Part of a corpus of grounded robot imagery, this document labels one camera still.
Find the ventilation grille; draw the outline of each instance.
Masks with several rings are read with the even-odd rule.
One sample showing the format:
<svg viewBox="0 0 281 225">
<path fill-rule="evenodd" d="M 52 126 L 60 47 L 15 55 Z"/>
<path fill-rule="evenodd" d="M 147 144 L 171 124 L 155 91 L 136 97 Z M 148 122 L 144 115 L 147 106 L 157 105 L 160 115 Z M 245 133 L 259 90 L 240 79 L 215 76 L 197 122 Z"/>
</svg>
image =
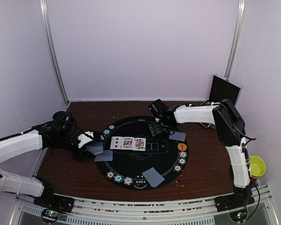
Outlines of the ventilation grille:
<svg viewBox="0 0 281 225">
<path fill-rule="evenodd" d="M 42 213 L 41 210 L 36 209 L 32 206 L 28 206 L 28 205 L 23 205 L 22 211 L 33 214 L 33 215 L 36 215 L 36 216 L 41 216 L 41 213 Z"/>
<path fill-rule="evenodd" d="M 67 224 L 70 224 L 70 225 L 133 225 L 135 223 L 97 222 L 94 220 L 68 216 Z M 180 223 L 154 223 L 154 222 L 152 222 L 152 223 L 148 223 L 148 224 L 150 224 L 150 225 L 215 225 L 214 217 L 206 217 L 206 218 L 202 218 L 202 219 L 191 219 L 187 222 L 184 221 L 184 222 L 180 222 Z"/>
</svg>

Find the robotic arm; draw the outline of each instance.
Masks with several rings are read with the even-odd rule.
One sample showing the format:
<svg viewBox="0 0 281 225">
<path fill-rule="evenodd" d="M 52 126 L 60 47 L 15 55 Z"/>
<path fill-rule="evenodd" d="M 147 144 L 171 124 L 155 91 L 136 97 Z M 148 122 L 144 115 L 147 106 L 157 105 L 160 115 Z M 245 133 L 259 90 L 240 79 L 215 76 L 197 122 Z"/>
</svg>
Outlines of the robotic arm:
<svg viewBox="0 0 281 225">
<path fill-rule="evenodd" d="M 168 108 L 160 99 L 149 106 L 156 118 L 149 124 L 152 136 L 162 132 L 174 132 L 178 123 L 211 123 L 215 124 L 220 142 L 228 151 L 233 175 L 234 194 L 216 198 L 217 209 L 229 210 L 253 203 L 251 198 L 252 179 L 250 159 L 246 149 L 245 123 L 235 106 L 228 99 L 211 105 L 192 106 L 191 104 L 176 105 Z"/>
<path fill-rule="evenodd" d="M 72 126 L 77 127 L 75 120 L 66 112 L 60 111 L 55 113 L 53 121 L 1 138 L 0 164 L 23 153 L 47 147 L 71 151 L 74 160 L 94 158 L 95 156 L 87 151 L 86 144 L 103 141 L 103 136 L 98 132 L 83 132 L 78 137 L 73 137 L 69 135 Z M 0 169 L 0 191 L 36 197 L 36 204 L 41 203 L 42 206 L 51 208 L 56 202 L 62 202 L 61 199 L 57 199 L 57 195 L 54 195 L 53 186 L 44 179 L 28 178 L 2 169 Z"/>
</svg>

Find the vertical metal pole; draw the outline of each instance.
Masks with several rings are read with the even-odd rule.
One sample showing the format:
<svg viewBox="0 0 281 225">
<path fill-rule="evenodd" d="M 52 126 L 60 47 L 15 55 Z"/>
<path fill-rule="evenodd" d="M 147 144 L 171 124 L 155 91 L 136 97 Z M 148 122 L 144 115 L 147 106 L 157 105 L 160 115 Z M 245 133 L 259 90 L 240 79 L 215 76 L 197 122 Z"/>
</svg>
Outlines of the vertical metal pole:
<svg viewBox="0 0 281 225">
<path fill-rule="evenodd" d="M 228 80 L 230 80 L 230 78 L 232 77 L 232 73 L 233 73 L 235 56 L 236 56 L 236 52 L 238 49 L 241 33 L 243 30 L 245 7 L 246 7 L 246 0 L 239 0 L 237 18 L 236 18 L 234 35 L 233 35 L 233 40 L 232 40 L 232 46 L 231 46 L 231 51 L 230 51 L 230 56 L 229 56 L 226 72 L 225 72 L 225 77 Z"/>
<path fill-rule="evenodd" d="M 53 39 L 52 39 L 51 28 L 50 28 L 50 23 L 49 23 L 49 15 L 48 15 L 48 9 L 47 9 L 47 1 L 46 0 L 40 0 L 40 5 L 41 5 L 41 12 L 42 12 L 44 26 L 45 26 L 45 30 L 46 30 L 46 34 L 47 34 L 50 56 L 51 56 L 51 61 L 52 61 L 52 64 L 53 64 L 55 76 L 56 76 L 56 79 L 57 79 L 57 83 L 58 83 L 60 92 L 61 92 L 62 97 L 64 99 L 64 102 L 65 102 L 65 104 L 68 104 L 69 100 L 67 98 L 65 86 L 62 82 L 59 66 L 58 66 L 58 63 L 57 63 L 56 53 L 55 53 L 55 49 L 54 49 L 54 45 L 53 45 Z"/>
</svg>

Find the white wall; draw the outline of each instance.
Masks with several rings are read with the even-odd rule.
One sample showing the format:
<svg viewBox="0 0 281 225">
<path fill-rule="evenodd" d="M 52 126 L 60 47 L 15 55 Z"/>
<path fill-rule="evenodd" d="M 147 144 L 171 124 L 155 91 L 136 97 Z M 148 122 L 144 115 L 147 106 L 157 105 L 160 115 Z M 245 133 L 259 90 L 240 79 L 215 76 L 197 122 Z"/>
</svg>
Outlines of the white wall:
<svg viewBox="0 0 281 225">
<path fill-rule="evenodd" d="M 281 215 L 281 0 L 248 1 L 233 81 L 244 86 L 238 109 L 247 134 L 256 136 L 250 154 L 262 157 Z"/>
<path fill-rule="evenodd" d="M 0 1 L 0 137 L 51 120 L 63 108 L 39 1 Z M 31 176 L 40 153 L 21 155 L 0 168 Z M 0 193 L 0 225 L 7 224 L 14 198 Z"/>
<path fill-rule="evenodd" d="M 70 100 L 203 100 L 225 73 L 238 0 L 51 0 Z"/>
</svg>

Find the green bowl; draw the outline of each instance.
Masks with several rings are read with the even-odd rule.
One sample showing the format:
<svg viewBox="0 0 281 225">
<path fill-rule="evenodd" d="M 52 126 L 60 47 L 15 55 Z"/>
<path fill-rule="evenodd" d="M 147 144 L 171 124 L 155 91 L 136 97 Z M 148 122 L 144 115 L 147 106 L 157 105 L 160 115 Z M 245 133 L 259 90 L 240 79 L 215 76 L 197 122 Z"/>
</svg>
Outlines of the green bowl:
<svg viewBox="0 0 281 225">
<path fill-rule="evenodd" d="M 266 163 L 258 156 L 250 157 L 250 168 L 253 177 L 262 177 L 266 173 Z"/>
</svg>

